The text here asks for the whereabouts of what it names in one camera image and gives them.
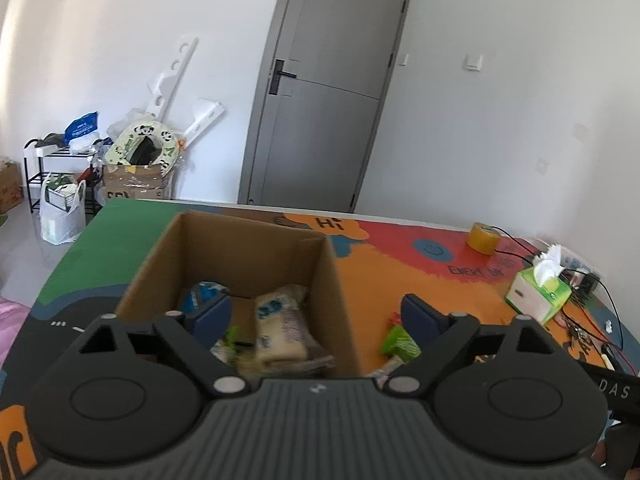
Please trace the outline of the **person's right hand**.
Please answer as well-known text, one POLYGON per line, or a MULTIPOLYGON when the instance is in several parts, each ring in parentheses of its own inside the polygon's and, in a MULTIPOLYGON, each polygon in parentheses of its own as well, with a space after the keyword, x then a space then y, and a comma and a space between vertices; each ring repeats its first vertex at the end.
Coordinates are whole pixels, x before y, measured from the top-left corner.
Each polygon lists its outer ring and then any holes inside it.
POLYGON ((614 479, 638 479, 639 428, 625 424, 611 426, 605 430, 591 458, 614 479))

